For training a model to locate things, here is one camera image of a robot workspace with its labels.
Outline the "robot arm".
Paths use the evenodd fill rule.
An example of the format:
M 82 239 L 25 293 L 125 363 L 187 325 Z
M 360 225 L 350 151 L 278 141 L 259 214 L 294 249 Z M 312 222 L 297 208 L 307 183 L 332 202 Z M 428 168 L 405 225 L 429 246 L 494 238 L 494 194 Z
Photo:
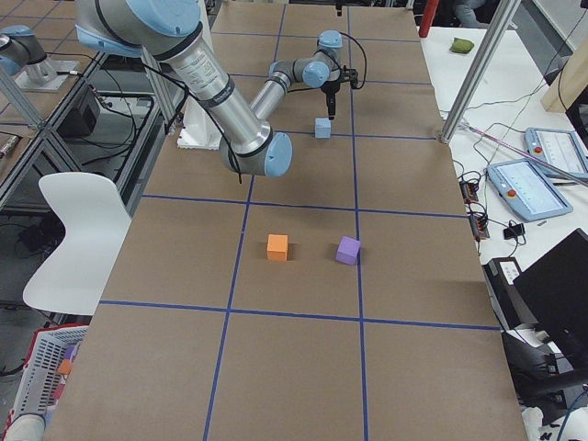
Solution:
M 96 51 L 138 58 L 145 51 L 172 67 L 188 93 L 219 124 L 220 155 L 237 174 L 283 176 L 293 147 L 268 117 L 290 87 L 304 83 L 322 90 L 342 79 L 343 39 L 325 30 L 310 58 L 272 64 L 262 90 L 246 102 L 203 38 L 196 1 L 79 1 L 76 32 Z

